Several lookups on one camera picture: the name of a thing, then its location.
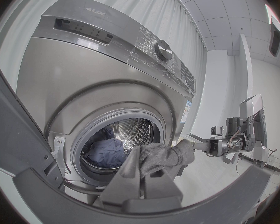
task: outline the washing machine cabinet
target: washing machine cabinet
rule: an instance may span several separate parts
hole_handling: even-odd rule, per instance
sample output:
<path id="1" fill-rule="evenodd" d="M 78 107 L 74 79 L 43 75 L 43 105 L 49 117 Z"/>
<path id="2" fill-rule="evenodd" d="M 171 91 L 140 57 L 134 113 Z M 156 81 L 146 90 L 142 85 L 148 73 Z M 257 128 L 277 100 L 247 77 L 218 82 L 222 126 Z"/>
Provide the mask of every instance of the washing machine cabinet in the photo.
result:
<path id="1" fill-rule="evenodd" d="M 138 124 L 138 138 L 147 129 L 145 144 L 171 145 L 195 91 L 186 66 L 141 24 L 96 1 L 59 0 L 30 39 L 16 93 L 48 139 L 67 193 L 79 199 L 103 189 L 118 170 L 83 158 L 93 134 L 110 124 L 127 134 Z"/>

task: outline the silver washing machine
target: silver washing machine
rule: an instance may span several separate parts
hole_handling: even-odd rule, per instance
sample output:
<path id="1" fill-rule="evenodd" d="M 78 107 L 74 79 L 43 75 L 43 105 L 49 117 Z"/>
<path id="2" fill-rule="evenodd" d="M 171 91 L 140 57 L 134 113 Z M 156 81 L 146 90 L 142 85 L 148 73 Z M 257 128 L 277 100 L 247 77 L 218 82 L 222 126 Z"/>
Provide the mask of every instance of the silver washing machine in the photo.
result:
<path id="1" fill-rule="evenodd" d="M 84 155 L 111 127 L 128 153 L 177 142 L 196 80 L 148 29 L 92 0 L 59 0 L 46 10 L 23 56 L 17 95 L 45 134 L 65 192 L 92 204 L 119 169 Z"/>

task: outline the floor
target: floor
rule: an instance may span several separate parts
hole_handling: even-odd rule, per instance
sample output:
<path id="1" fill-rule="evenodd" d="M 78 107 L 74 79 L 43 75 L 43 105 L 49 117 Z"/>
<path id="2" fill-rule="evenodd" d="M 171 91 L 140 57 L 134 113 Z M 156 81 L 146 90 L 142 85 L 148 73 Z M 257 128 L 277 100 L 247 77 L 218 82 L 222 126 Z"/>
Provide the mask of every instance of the floor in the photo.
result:
<path id="1" fill-rule="evenodd" d="M 188 165 L 181 177 L 174 182 L 183 192 L 182 206 L 186 207 L 215 195 L 234 182 L 240 174 L 252 165 L 245 159 L 237 159 L 234 164 L 224 163 L 222 157 L 207 157 L 202 151 L 195 152 L 195 161 Z M 271 174 L 270 181 L 260 201 L 276 191 L 280 178 Z"/>

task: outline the robotic arm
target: robotic arm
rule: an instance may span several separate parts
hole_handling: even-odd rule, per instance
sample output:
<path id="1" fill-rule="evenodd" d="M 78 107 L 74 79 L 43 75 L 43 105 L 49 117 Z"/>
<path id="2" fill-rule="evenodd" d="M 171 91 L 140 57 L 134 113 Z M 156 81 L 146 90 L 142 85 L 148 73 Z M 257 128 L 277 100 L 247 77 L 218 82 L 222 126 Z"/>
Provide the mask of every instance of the robotic arm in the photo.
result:
<path id="1" fill-rule="evenodd" d="M 268 161 L 267 132 L 263 102 L 260 94 L 244 100 L 239 105 L 240 117 L 227 118 L 226 136 L 223 138 L 223 126 L 211 128 L 211 134 L 216 135 L 209 140 L 203 140 L 193 134 L 189 136 L 202 143 L 193 145 L 194 149 L 215 157 L 224 156 L 241 150 L 250 152 L 254 149 L 253 164 L 263 168 Z"/>

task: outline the blue clothing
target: blue clothing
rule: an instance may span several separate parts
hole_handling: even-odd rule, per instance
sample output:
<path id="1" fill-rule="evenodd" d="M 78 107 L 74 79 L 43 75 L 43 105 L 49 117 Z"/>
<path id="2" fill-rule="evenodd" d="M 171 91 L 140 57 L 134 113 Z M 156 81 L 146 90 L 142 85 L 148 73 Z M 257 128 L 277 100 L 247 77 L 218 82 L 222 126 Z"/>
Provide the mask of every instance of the blue clothing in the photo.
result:
<path id="1" fill-rule="evenodd" d="M 101 168 L 116 168 L 123 164 L 127 155 L 124 153 L 123 143 L 117 139 L 94 142 L 90 151 L 85 154 L 90 163 Z"/>

